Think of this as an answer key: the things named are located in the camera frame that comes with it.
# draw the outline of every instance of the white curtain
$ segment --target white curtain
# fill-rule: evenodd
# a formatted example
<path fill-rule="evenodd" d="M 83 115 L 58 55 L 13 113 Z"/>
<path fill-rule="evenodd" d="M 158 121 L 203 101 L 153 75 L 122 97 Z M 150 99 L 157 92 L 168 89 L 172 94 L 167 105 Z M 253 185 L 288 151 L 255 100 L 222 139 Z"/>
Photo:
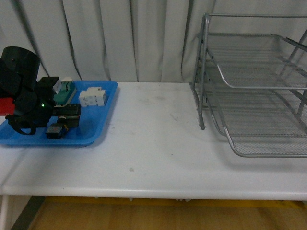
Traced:
<path fill-rule="evenodd" d="M 39 55 L 39 77 L 191 81 L 204 12 L 307 14 L 305 0 L 2 0 L 0 52 Z M 211 32 L 278 33 L 296 41 L 306 19 L 213 18 Z"/>

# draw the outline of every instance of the mesh shelf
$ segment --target mesh shelf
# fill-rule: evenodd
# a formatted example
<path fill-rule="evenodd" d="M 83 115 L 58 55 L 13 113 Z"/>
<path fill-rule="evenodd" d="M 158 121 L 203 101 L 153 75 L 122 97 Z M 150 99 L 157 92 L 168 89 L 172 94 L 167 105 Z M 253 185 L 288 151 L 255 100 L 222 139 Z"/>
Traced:
<path fill-rule="evenodd" d="M 291 61 L 295 46 L 278 35 L 210 34 L 208 53 L 232 88 L 307 89 L 305 68 Z"/>
<path fill-rule="evenodd" d="M 307 157 L 307 109 L 301 100 L 289 90 L 232 89 L 216 73 L 207 68 L 208 106 L 236 154 Z"/>

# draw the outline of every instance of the desk organizer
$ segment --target desk organizer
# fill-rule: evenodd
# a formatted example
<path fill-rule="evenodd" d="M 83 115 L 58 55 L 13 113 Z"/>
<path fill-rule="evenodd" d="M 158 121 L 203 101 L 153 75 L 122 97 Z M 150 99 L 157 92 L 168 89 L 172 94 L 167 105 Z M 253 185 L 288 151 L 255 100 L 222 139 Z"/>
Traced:
<path fill-rule="evenodd" d="M 205 99 L 217 130 L 237 155 L 307 157 L 307 72 L 294 61 L 298 50 L 307 51 L 301 44 L 307 30 L 299 42 L 274 34 L 210 34 L 213 16 L 307 16 L 205 14 L 191 83 L 200 127 L 205 128 Z"/>
<path fill-rule="evenodd" d="M 80 123 L 77 128 L 69 130 L 64 139 L 47 139 L 46 127 L 37 128 L 34 135 L 21 135 L 15 132 L 7 120 L 0 126 L 0 144 L 13 146 L 87 146 L 92 144 L 102 133 L 107 115 L 117 89 L 115 81 L 75 81 L 77 92 L 71 103 L 79 103 L 81 91 L 89 87 L 101 87 L 106 91 L 105 106 L 88 106 L 81 108 Z M 48 125 L 55 123 L 57 117 L 51 117 Z"/>

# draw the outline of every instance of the blue tray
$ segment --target blue tray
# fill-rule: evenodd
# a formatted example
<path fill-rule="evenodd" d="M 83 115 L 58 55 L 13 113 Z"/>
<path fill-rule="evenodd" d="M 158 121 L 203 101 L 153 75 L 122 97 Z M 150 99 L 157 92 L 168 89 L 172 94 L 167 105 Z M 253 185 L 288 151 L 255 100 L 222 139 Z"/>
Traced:
<path fill-rule="evenodd" d="M 79 103 L 79 95 L 82 90 L 88 87 L 101 87 L 106 91 L 106 105 L 82 107 L 79 126 L 70 129 L 65 138 L 60 140 L 47 139 L 46 127 L 37 128 L 34 135 L 21 135 L 15 132 L 6 120 L 0 125 L 0 144 L 21 146 L 87 146 L 92 144 L 104 128 L 118 84 L 114 81 L 75 81 L 74 83 L 77 92 L 71 101 L 72 104 Z M 57 117 L 51 117 L 48 125 L 56 121 Z"/>

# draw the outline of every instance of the white connector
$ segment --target white connector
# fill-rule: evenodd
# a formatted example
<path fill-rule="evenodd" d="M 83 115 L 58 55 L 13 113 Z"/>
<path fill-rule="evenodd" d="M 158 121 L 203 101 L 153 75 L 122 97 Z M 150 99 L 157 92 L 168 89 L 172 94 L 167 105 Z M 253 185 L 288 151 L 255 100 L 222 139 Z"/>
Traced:
<path fill-rule="evenodd" d="M 89 87 L 86 91 L 80 93 L 79 101 L 82 107 L 104 106 L 106 104 L 106 91 L 102 90 L 101 87 Z"/>

